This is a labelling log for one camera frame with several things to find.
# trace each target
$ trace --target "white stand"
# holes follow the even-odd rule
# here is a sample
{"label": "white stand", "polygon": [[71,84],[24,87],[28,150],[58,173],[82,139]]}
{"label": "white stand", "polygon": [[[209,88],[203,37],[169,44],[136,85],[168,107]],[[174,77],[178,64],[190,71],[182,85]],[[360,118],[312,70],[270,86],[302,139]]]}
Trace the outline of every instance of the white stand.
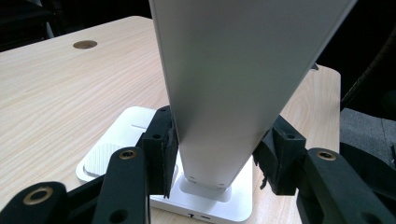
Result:
{"label": "white stand", "polygon": [[[88,182],[106,172],[110,156],[123,147],[134,147],[147,129],[155,110],[130,107],[111,125],[78,164],[76,174]],[[192,183],[184,177],[181,159],[177,155],[170,198],[151,196],[153,207],[214,223],[244,223],[252,211],[252,159],[227,189],[210,189]]]}

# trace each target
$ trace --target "black bracket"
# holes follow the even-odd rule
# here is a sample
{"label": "black bracket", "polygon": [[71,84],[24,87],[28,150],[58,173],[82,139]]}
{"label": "black bracket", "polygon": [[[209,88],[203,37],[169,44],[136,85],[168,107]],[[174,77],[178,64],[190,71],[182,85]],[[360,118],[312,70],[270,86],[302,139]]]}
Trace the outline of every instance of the black bracket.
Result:
{"label": "black bracket", "polygon": [[[264,186],[268,180],[276,195],[294,195],[299,190],[297,205],[303,223],[396,223],[396,181],[390,167],[377,166],[377,174],[365,169],[358,175],[354,168],[361,157],[348,156],[355,164],[352,167],[336,152],[306,150],[304,145],[304,137],[279,116],[253,153],[264,173]],[[377,158],[365,156],[366,167],[378,163]],[[371,174],[372,180],[365,179],[365,174]],[[373,183],[373,176],[382,182]]]}
{"label": "black bracket", "polygon": [[149,195],[169,196],[177,149],[166,106],[136,147],[113,153],[105,175],[70,192],[57,182],[24,189],[1,211],[0,223],[150,223]]}

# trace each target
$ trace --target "white device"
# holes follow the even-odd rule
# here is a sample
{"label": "white device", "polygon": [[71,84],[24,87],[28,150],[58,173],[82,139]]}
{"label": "white device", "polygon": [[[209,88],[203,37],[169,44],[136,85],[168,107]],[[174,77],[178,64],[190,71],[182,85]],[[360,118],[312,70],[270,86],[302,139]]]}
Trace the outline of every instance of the white device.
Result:
{"label": "white device", "polygon": [[[247,220],[247,161],[355,2],[150,0],[181,157],[170,199],[151,203],[216,223]],[[78,169],[89,167],[84,159]]]}
{"label": "white device", "polygon": [[124,110],[78,164],[76,175],[80,182],[104,175],[111,155],[118,149],[136,146],[154,114],[155,110],[139,106]]}

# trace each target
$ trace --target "desk surface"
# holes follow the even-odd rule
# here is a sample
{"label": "desk surface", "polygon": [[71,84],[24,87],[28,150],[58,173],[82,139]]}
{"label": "desk surface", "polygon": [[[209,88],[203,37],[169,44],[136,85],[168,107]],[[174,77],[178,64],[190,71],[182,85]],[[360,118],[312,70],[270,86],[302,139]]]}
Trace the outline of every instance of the desk surface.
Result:
{"label": "desk surface", "polygon": [[[92,49],[75,49],[81,40]],[[305,77],[282,116],[306,147],[338,150],[340,77],[320,67]],[[0,209],[38,182],[79,186],[75,169],[127,107],[168,105],[151,20],[127,18],[0,53]],[[295,197],[260,190],[254,168],[248,223],[301,223]],[[153,223],[199,223],[152,209]]]}

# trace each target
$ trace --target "black chair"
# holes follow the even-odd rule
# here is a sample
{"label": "black chair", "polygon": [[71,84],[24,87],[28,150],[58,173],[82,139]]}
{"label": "black chair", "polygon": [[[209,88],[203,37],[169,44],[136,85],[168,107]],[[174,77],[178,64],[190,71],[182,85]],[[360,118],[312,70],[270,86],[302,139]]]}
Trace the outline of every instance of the black chair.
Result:
{"label": "black chair", "polygon": [[42,7],[25,0],[0,0],[0,51],[14,49],[50,38],[46,24],[54,36],[64,28],[50,0],[41,0]]}

